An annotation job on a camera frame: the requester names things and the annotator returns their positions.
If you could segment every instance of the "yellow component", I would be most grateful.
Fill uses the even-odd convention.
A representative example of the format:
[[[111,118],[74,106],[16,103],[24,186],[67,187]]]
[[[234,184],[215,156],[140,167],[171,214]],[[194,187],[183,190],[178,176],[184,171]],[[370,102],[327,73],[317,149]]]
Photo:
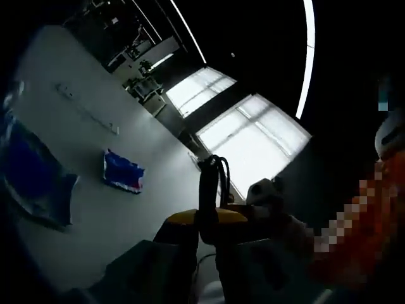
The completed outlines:
[[[220,220],[220,224],[247,222],[247,218],[245,218],[239,212],[221,209],[221,208],[217,208],[216,212],[218,213],[218,218]]]
[[[192,225],[194,223],[196,212],[196,209],[178,212],[168,217],[166,221],[173,224]],[[245,218],[245,216],[243,216],[239,212],[221,208],[217,208],[216,212],[218,213],[220,224],[247,222],[247,218]]]
[[[170,215],[166,221],[173,224],[192,225],[194,224],[194,216],[196,215],[196,212],[197,209],[178,212]]]

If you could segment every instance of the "black cable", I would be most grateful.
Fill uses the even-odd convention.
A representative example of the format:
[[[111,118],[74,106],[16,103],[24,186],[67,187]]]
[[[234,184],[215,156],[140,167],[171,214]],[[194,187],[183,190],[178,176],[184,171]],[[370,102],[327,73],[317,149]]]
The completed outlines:
[[[229,193],[230,193],[230,172],[229,172],[229,164],[225,157],[219,157],[218,155],[213,155],[213,166],[217,169],[217,174],[220,176],[220,187],[221,187],[221,200],[220,200],[220,207],[224,207],[227,205],[229,200]],[[227,173],[225,174],[223,164],[225,164],[227,168]]]
[[[207,221],[208,215],[216,208],[215,201],[218,192],[218,181],[221,191],[220,207],[225,207],[230,200],[230,170],[227,160],[218,155],[211,155],[200,162],[199,167],[201,168],[199,211],[205,214],[205,221]]]
[[[196,268],[196,273],[194,274],[194,278],[192,280],[192,285],[195,285],[197,282],[197,278],[198,278],[198,273],[200,271],[200,265],[203,263],[203,261],[205,261],[205,259],[209,258],[209,257],[214,257],[216,255],[216,253],[208,253],[207,255],[204,255],[202,258],[200,258],[197,262],[197,268]]]

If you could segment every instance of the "ceiling light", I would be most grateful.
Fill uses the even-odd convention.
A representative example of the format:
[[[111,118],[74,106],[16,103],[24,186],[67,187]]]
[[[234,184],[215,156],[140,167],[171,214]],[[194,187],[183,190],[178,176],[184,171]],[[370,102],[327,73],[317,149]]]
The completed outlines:
[[[156,42],[152,39],[152,37],[149,35],[149,33],[147,32],[147,30],[146,30],[146,28],[142,28],[144,31],[145,31],[145,33],[146,33],[146,35],[149,37],[149,39],[152,41],[152,43],[153,44],[156,44]]]
[[[152,29],[154,30],[154,32],[156,33],[156,35],[158,35],[160,41],[162,41],[162,37],[160,37],[158,31],[154,28],[154,26],[152,25],[152,23],[149,21],[149,19],[147,18],[147,16],[144,14],[144,12],[140,9],[139,5],[132,0],[133,3],[135,3],[136,7],[138,8],[138,10],[142,13],[142,15],[145,17],[146,21],[150,24],[150,26],[152,27]]]
[[[151,68],[149,69],[149,71],[153,70],[154,68],[156,68],[158,65],[160,65],[162,62],[166,61],[167,59],[169,59],[170,57],[173,56],[172,54],[167,55],[166,57],[160,59],[158,62],[156,62],[153,66],[151,66]]]
[[[302,91],[296,113],[296,117],[298,119],[301,119],[302,111],[304,111],[306,98],[308,96],[309,83],[311,82],[311,74],[315,53],[315,18],[312,0],[304,0],[304,9],[306,17],[307,47],[304,81],[302,82]]]
[[[178,7],[177,7],[177,5],[175,4],[175,2],[174,2],[173,0],[170,0],[170,2],[171,2],[172,5],[174,6],[174,8],[175,8],[176,12],[178,13],[178,15],[180,16],[180,19],[183,21],[183,23],[184,23],[184,25],[185,25],[185,28],[189,31],[189,34],[190,34],[190,36],[191,36],[191,39],[194,41],[194,44],[196,45],[196,48],[197,48],[197,50],[198,50],[198,53],[200,53],[200,56],[201,56],[201,58],[202,58],[202,62],[204,62],[205,64],[207,64],[207,61],[205,61],[203,52],[201,52],[201,49],[200,49],[200,47],[199,47],[198,44],[197,44],[196,38],[194,38],[194,36],[192,35],[191,30],[190,30],[188,24],[185,22],[183,15],[182,15],[181,12],[178,10]]]

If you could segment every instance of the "blue package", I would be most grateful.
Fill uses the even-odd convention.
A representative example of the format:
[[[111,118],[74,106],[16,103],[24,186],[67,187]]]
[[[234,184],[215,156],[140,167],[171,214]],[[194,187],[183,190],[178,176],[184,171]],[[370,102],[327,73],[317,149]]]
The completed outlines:
[[[103,181],[110,186],[139,194],[145,170],[110,149],[104,152]]]
[[[72,223],[70,200],[78,181],[18,120],[0,140],[0,187],[33,217],[63,228]]]

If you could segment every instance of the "window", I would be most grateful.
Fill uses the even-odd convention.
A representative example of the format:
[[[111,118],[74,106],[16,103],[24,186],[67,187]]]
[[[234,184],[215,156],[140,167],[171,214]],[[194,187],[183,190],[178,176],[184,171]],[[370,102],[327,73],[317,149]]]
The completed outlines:
[[[210,152],[228,160],[232,184],[243,198],[252,184],[283,170],[310,138],[259,95],[248,96],[197,135]]]
[[[187,117],[235,82],[212,68],[203,68],[166,94],[182,116]]]

